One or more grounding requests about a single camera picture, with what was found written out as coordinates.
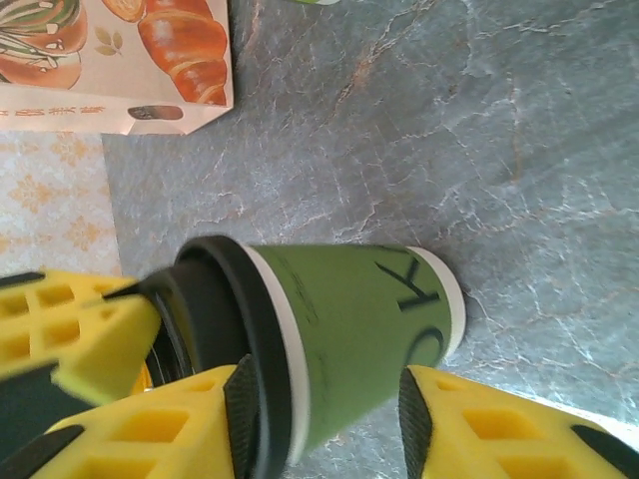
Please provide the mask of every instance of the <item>patterned tablecloth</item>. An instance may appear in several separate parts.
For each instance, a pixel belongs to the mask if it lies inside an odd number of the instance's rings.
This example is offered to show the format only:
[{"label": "patterned tablecloth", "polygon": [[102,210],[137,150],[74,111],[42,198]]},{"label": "patterned tablecloth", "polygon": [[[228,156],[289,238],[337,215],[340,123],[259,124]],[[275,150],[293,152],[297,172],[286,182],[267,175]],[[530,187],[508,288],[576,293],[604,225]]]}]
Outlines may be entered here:
[{"label": "patterned tablecloth", "polygon": [[0,274],[120,274],[99,135],[0,133]]}]

